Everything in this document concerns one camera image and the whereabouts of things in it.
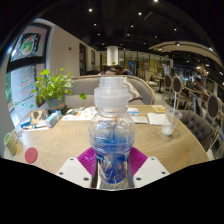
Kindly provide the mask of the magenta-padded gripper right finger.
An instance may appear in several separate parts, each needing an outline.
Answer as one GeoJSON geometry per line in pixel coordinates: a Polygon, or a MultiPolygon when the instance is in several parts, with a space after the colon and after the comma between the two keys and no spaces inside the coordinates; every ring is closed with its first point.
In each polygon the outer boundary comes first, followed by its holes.
{"type": "Polygon", "coordinates": [[[147,157],[132,147],[128,159],[128,186],[140,188],[157,181],[169,172],[156,157],[147,157]]]}

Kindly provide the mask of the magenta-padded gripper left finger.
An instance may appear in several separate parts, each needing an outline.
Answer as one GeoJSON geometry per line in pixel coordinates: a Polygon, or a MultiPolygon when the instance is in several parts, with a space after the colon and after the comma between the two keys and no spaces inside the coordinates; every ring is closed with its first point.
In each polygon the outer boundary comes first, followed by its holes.
{"type": "Polygon", "coordinates": [[[57,171],[57,176],[84,188],[95,188],[98,179],[98,163],[92,148],[77,158],[69,157],[57,171]]]}

